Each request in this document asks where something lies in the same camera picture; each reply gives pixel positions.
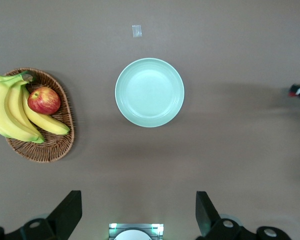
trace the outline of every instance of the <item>red apple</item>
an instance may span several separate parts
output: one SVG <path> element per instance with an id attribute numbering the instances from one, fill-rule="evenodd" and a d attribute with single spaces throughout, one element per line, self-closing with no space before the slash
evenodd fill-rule
<path id="1" fill-rule="evenodd" d="M 50 87 L 42 86 L 31 92 L 28 106 L 39 114 L 51 115 L 60 108 L 59 95 Z"/>

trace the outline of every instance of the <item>basket of fruit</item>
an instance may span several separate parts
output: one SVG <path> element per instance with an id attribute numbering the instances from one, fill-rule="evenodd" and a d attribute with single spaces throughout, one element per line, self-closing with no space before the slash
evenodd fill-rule
<path id="1" fill-rule="evenodd" d="M 35 68 L 15 68 L 0 76 L 0 134 L 33 162 L 63 158 L 74 143 L 75 129 L 58 81 Z"/>

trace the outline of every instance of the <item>clear tape piece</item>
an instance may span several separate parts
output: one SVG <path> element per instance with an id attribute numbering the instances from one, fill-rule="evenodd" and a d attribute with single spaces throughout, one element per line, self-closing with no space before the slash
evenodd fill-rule
<path id="1" fill-rule="evenodd" d="M 134 38 L 142 37 L 141 25 L 132 25 L 132 33 Z"/>

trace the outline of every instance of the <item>wicker basket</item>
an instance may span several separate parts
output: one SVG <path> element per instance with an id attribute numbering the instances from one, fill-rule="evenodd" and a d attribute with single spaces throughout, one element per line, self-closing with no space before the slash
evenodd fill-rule
<path id="1" fill-rule="evenodd" d="M 63 158 L 70 151 L 75 139 L 72 111 L 69 107 L 67 95 L 56 79 L 48 73 L 35 68 L 15 68 L 4 75 L 12 76 L 26 70 L 33 71 L 38 76 L 35 82 L 26 85 L 30 93 L 39 87 L 46 86 L 53 89 L 59 95 L 61 106 L 52 117 L 66 124 L 70 128 L 70 131 L 67 135 L 56 135 L 37 127 L 45 139 L 45 142 L 41 144 L 24 142 L 13 138 L 6 138 L 6 141 L 15 152 L 30 161 L 38 163 L 55 162 Z"/>

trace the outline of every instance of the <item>round turquoise plate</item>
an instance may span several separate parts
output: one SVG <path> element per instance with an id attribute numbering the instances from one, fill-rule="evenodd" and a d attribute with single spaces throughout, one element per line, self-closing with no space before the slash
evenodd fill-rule
<path id="1" fill-rule="evenodd" d="M 171 121 L 184 102 L 185 89 L 177 70 L 157 58 L 130 63 L 115 85 L 116 104 L 130 122 L 146 128 Z"/>

